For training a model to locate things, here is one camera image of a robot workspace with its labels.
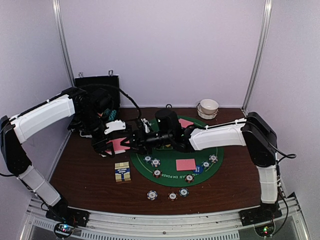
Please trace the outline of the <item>hundred chips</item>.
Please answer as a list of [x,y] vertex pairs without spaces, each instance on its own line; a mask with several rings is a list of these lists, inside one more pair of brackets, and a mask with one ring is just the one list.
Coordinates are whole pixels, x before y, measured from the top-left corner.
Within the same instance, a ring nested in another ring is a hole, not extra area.
[[194,182],[195,177],[192,174],[187,174],[184,179],[187,183],[192,183]]
[[155,177],[155,178],[160,178],[162,176],[162,171],[160,169],[155,169],[153,172],[152,172],[152,175]]

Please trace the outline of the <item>black poker case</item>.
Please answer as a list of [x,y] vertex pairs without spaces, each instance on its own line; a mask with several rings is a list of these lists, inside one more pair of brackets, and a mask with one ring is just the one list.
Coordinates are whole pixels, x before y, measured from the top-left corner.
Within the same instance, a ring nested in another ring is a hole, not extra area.
[[74,79],[76,87],[87,91],[94,100],[107,97],[113,100],[113,108],[120,107],[120,80],[118,75],[77,77]]

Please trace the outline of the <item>red-backed card deck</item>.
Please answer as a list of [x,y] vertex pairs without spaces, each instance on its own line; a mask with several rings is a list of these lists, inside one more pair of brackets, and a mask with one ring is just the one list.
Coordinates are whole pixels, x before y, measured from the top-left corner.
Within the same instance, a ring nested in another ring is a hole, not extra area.
[[108,144],[112,143],[114,153],[116,155],[121,154],[121,153],[125,153],[126,150],[130,149],[130,147],[128,147],[128,146],[121,145],[121,141],[124,139],[125,139],[125,137],[122,137],[122,138],[113,139],[113,140],[110,140],[109,142],[107,142]]

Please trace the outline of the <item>round green poker mat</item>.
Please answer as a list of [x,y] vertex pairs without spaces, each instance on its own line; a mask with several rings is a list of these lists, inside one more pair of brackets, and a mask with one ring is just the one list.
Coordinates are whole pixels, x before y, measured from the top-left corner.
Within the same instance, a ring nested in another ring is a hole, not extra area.
[[[210,155],[216,155],[218,158],[218,162],[214,164],[211,163],[211,166],[208,169],[203,169],[203,172],[201,174],[195,174],[194,170],[176,170],[176,160],[178,159],[195,159],[196,166],[202,166],[202,162],[209,161]],[[223,163],[224,149],[222,147],[212,147],[201,151],[183,153],[176,151],[170,147],[164,147],[160,149],[154,148],[150,156],[152,156],[153,159],[159,159],[161,162],[158,169],[162,171],[162,176],[159,178],[155,178],[153,176],[153,171],[156,168],[152,167],[150,163],[144,162],[145,156],[146,155],[137,153],[130,154],[130,160],[133,166],[141,175],[159,185],[173,188],[183,188],[187,186],[198,185],[213,177],[214,174],[218,172]],[[188,174],[194,176],[194,182],[187,183],[185,181],[185,176]]]

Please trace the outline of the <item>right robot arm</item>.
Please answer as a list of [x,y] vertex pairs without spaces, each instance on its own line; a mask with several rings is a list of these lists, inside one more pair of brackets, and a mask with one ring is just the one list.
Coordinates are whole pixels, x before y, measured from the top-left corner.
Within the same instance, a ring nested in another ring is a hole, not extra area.
[[155,113],[157,131],[142,124],[121,141],[139,154],[154,148],[171,145],[182,153],[193,153],[215,147],[246,147],[251,161],[257,167],[261,189],[261,205],[256,210],[259,220],[268,220],[275,212],[278,201],[277,135],[256,112],[247,117],[213,126],[183,127],[175,111],[168,108]]

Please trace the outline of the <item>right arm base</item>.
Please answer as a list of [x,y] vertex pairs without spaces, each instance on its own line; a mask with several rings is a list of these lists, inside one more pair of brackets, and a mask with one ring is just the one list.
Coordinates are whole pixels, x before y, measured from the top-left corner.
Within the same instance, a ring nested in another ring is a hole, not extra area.
[[241,210],[239,212],[240,221],[243,227],[271,222],[282,215],[283,214],[280,209],[273,211],[270,208],[263,208],[262,206]]

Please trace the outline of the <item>blue green fifty chip stack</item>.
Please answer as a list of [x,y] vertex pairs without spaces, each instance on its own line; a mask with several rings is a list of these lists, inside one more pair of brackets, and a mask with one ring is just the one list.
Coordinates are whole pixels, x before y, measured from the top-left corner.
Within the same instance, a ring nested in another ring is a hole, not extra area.
[[181,188],[178,193],[181,197],[185,198],[189,195],[189,190],[187,188]]

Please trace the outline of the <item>blue peach ten chip stack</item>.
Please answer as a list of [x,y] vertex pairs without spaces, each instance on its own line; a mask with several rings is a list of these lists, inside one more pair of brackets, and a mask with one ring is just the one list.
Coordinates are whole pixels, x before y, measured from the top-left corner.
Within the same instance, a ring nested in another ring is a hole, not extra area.
[[150,201],[154,201],[158,198],[158,193],[155,190],[150,190],[146,196]]

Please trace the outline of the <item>ten chips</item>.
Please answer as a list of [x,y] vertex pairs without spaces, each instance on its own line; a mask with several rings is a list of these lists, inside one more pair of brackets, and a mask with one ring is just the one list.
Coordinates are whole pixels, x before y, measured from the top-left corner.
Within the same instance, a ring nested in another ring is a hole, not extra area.
[[159,159],[155,158],[151,161],[150,164],[152,167],[157,168],[161,165],[161,161]]
[[208,160],[212,163],[212,164],[215,164],[218,162],[218,157],[214,154],[211,154],[209,157],[208,157]]

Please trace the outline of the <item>brown hundred chip stack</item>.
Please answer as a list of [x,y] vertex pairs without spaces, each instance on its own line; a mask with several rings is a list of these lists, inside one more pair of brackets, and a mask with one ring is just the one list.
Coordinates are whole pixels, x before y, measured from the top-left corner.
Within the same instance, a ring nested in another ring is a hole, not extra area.
[[175,201],[178,199],[178,195],[175,192],[170,192],[167,196],[170,201]]

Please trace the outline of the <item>fifty chips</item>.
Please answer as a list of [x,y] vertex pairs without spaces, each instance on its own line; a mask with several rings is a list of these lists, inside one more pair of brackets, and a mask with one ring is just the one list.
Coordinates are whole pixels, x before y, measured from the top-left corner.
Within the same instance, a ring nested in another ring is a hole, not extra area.
[[211,162],[210,161],[203,161],[201,163],[201,166],[204,170],[208,169],[211,166]]
[[152,162],[152,160],[153,160],[153,158],[152,158],[152,156],[150,156],[150,155],[146,155],[144,158],[143,158],[143,160],[144,160],[144,162],[145,163],[151,163]]

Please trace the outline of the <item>blue small blind button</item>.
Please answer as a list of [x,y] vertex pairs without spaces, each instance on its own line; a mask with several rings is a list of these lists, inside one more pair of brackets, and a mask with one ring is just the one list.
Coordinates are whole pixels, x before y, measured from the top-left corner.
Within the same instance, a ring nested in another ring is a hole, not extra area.
[[203,172],[203,167],[201,165],[197,165],[195,170],[193,171],[196,175],[199,175]]

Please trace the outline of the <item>dealt red card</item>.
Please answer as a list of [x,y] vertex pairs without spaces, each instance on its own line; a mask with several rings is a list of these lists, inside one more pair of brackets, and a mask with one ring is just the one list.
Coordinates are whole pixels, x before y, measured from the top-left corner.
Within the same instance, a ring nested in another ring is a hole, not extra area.
[[181,171],[193,171],[196,169],[196,160],[194,158],[177,159],[175,161],[176,170]]
[[189,121],[183,118],[180,118],[178,121],[182,128],[187,128],[188,126],[191,126],[194,124],[192,121]]

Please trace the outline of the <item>white bowl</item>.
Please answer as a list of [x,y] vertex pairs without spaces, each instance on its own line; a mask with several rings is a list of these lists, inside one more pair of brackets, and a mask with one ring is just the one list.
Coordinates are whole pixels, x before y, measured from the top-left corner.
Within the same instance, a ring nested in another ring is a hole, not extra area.
[[219,104],[213,99],[202,99],[199,106],[200,110],[207,115],[215,113],[219,108]]
[[196,106],[196,109],[197,109],[197,114],[198,114],[198,116],[199,116],[200,118],[202,118],[202,119],[205,119],[205,120],[212,120],[212,119],[214,119],[214,118],[218,115],[218,113],[219,113],[219,111],[217,110],[217,111],[216,111],[215,113],[213,113],[213,114],[205,114],[205,113],[203,113],[203,112],[201,111],[201,107],[200,107],[199,104]]

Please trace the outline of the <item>lower white bowl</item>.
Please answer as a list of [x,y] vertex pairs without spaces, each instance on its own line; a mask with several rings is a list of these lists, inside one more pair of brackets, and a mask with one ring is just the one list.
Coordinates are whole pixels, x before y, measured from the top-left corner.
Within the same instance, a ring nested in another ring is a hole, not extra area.
[[197,114],[198,114],[198,116],[199,116],[200,118],[202,118],[202,119],[205,119],[205,120],[212,120],[212,119],[214,119],[214,118],[218,115],[218,113],[219,113],[219,111],[217,110],[217,111],[216,111],[215,113],[213,113],[213,114],[205,114],[205,113],[203,113],[203,112],[201,111],[201,107],[200,107],[199,104],[196,106],[196,109],[197,109]]

